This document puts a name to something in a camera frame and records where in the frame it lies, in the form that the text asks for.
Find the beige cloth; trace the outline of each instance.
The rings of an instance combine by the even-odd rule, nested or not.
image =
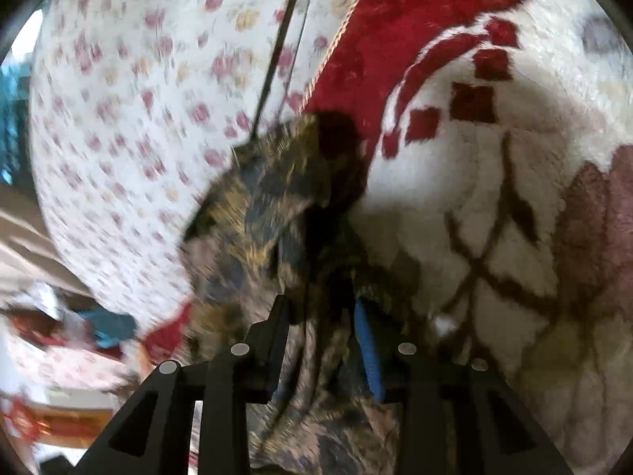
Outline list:
[[[90,295],[59,259],[37,202],[0,186],[0,302],[34,280]]]

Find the silver screw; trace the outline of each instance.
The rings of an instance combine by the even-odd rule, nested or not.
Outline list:
[[[245,342],[237,342],[233,346],[231,346],[231,353],[233,355],[246,355],[251,349]]]
[[[488,363],[480,358],[473,359],[470,362],[470,367],[476,371],[488,371]]]
[[[398,345],[398,352],[402,355],[413,355],[417,351],[418,348],[412,342],[401,342]]]
[[[176,371],[176,368],[178,368],[178,364],[176,364],[175,361],[165,361],[160,365],[158,370],[163,375],[170,375]]]

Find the triangular cutout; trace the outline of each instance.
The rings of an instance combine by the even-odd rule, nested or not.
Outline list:
[[[501,453],[518,454],[536,447],[521,420],[512,412],[508,404],[494,391],[488,392],[488,402],[495,420],[495,428],[499,439]]]
[[[148,444],[158,393],[149,391],[110,439],[110,448],[142,457]]]

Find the bright light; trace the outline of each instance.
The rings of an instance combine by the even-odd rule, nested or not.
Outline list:
[[[15,41],[11,45],[11,56],[18,62],[24,60],[24,57],[32,53],[36,47],[37,35],[42,26],[42,10],[36,10],[18,33]]]

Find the camouflage fabric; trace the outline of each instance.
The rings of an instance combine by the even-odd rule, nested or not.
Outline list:
[[[184,238],[197,294],[189,335],[194,360],[240,341],[277,294],[294,322],[280,389],[248,410],[255,473],[388,474],[397,406],[368,392],[349,301],[375,301],[411,333],[406,291],[370,266],[360,239],[332,205],[342,160],[319,148],[319,120],[303,116],[234,151]]]

